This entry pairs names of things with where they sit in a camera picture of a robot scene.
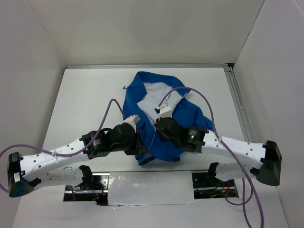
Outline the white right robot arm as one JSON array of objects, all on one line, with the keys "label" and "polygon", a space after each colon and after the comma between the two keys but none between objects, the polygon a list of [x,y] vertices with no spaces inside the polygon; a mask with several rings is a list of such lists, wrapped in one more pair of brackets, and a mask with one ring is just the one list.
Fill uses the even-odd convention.
[{"label": "white right robot arm", "polygon": [[213,131],[204,128],[184,128],[170,117],[157,119],[156,131],[163,141],[169,141],[186,152],[238,158],[235,163],[220,164],[215,161],[210,164],[207,180],[212,186],[247,175],[265,185],[280,185],[282,155],[274,141],[250,143],[227,137],[218,138]]}]

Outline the blue jacket with white lining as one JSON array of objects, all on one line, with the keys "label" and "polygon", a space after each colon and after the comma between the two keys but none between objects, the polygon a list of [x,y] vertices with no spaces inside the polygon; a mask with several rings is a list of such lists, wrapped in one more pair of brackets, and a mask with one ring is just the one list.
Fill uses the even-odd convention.
[{"label": "blue jacket with white lining", "polygon": [[139,116],[136,127],[147,153],[136,155],[139,165],[154,159],[178,162],[189,146],[190,127],[213,130],[212,121],[186,99],[190,90],[174,76],[137,72],[126,88],[123,113]]}]

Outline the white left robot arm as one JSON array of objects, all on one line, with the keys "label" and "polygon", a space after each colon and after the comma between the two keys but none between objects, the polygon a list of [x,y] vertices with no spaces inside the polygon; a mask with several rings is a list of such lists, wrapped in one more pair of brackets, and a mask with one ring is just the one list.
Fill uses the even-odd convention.
[{"label": "white left robot arm", "polygon": [[91,131],[68,145],[52,150],[50,154],[11,153],[7,165],[9,196],[21,197],[53,185],[72,185],[87,190],[94,183],[89,166],[81,165],[70,170],[67,167],[117,151],[126,155],[147,153],[139,131],[129,123],[119,124],[113,129]]}]

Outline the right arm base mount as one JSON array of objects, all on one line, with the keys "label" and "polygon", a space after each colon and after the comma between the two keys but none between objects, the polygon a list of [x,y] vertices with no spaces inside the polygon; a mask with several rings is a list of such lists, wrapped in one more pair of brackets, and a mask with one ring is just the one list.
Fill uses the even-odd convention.
[{"label": "right arm base mount", "polygon": [[209,177],[206,172],[193,172],[194,199],[238,198],[234,180],[221,181]]}]

